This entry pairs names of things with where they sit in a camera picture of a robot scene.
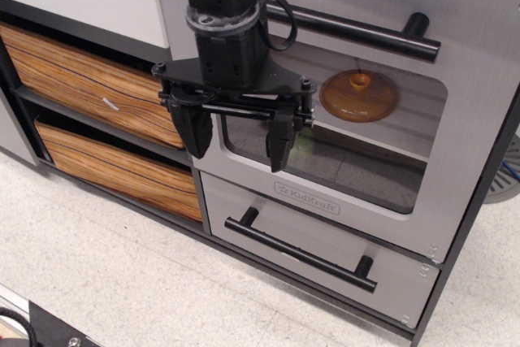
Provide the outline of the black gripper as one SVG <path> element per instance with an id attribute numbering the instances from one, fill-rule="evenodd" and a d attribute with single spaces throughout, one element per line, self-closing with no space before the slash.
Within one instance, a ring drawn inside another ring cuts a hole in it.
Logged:
<path id="1" fill-rule="evenodd" d="M 258 21 L 226 37 L 197 30 L 197 58 L 153 66 L 162 86 L 160 104 L 170 111 L 194 158 L 203 158 L 210 147 L 213 124 L 208 111 L 269 119 L 266 151 L 273 173 L 286 168 L 298 128 L 313 124 L 317 87 L 271 57 L 265 28 Z"/>

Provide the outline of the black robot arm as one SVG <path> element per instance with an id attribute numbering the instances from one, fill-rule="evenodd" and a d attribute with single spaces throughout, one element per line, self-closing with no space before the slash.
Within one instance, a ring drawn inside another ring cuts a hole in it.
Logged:
<path id="1" fill-rule="evenodd" d="M 287 14 L 286 0 L 275 0 Z M 269 37 L 267 0 L 188 0 L 185 16 L 198 56 L 157 63 L 159 99 L 184 147 L 203 158 L 213 134 L 212 114 L 267 123 L 266 154 L 272 171 L 283 170 L 296 135 L 314 121 L 316 86 L 271 57 L 297 38 L 292 29 L 279 45 Z"/>

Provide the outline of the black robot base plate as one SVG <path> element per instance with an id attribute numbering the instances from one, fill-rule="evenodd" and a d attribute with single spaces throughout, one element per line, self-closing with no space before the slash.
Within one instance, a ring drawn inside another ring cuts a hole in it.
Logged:
<path id="1" fill-rule="evenodd" d="M 65 323 L 32 301 L 28 302 L 28 314 L 39 346 L 101 346 L 90 336 Z"/>

